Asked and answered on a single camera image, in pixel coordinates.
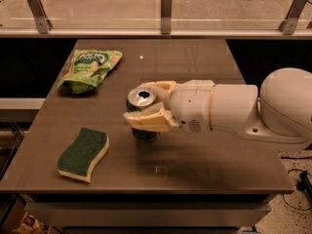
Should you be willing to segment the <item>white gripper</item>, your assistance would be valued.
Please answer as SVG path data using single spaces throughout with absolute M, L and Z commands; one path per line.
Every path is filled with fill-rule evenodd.
M 210 108 L 215 83 L 212 80 L 190 80 L 142 83 L 156 96 L 155 104 L 142 111 L 126 112 L 128 124 L 137 130 L 169 132 L 180 128 L 186 133 L 209 133 Z

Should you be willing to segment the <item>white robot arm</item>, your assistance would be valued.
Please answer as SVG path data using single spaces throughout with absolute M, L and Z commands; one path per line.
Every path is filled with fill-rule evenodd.
M 139 131 L 228 132 L 264 147 L 296 152 L 312 143 L 312 73 L 281 68 L 255 85 L 211 80 L 143 83 L 129 92 L 124 114 Z

